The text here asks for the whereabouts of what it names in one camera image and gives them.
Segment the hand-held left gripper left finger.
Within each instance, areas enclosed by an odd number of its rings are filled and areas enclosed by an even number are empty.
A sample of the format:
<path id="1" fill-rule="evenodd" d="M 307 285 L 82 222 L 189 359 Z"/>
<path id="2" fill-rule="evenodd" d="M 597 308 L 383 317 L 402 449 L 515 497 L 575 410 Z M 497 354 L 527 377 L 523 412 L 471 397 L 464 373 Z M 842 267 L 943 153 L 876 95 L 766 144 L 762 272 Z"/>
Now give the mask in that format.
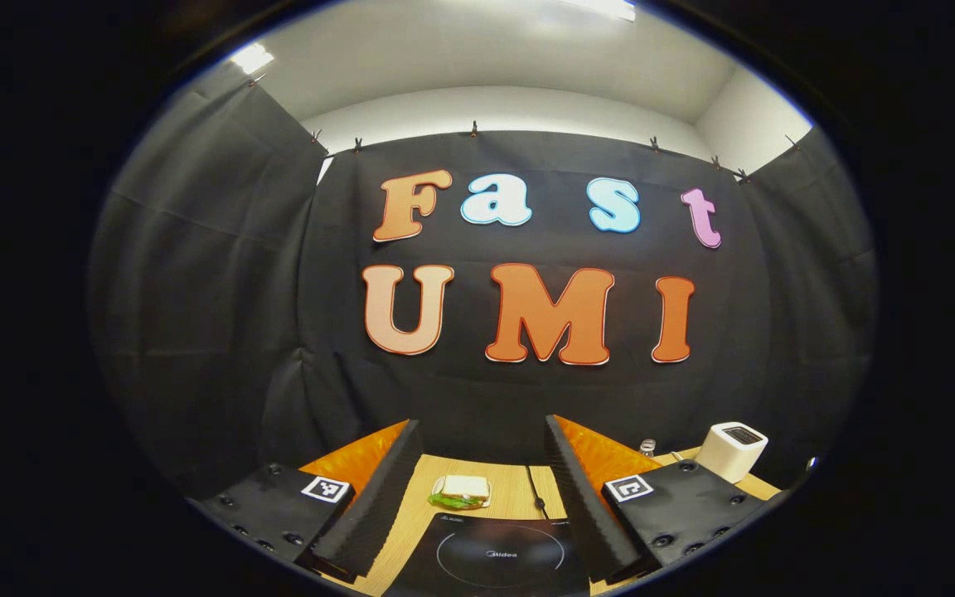
<path id="1" fill-rule="evenodd" d="M 188 502 L 288 565 L 354 581 L 383 551 L 423 453 L 419 422 L 402 420 L 299 468 L 261 464 Z"/>

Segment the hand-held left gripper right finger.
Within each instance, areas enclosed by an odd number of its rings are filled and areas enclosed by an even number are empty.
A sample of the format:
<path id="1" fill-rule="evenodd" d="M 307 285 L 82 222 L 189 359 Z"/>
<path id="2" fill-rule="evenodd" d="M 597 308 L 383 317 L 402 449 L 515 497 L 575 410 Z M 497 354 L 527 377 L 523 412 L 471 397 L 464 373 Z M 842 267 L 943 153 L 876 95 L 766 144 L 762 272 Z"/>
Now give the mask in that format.
<path id="1" fill-rule="evenodd" d="M 719 546 L 786 498 L 747 491 L 693 459 L 659 464 L 559 415 L 546 416 L 543 444 L 589 578 L 607 585 Z"/>

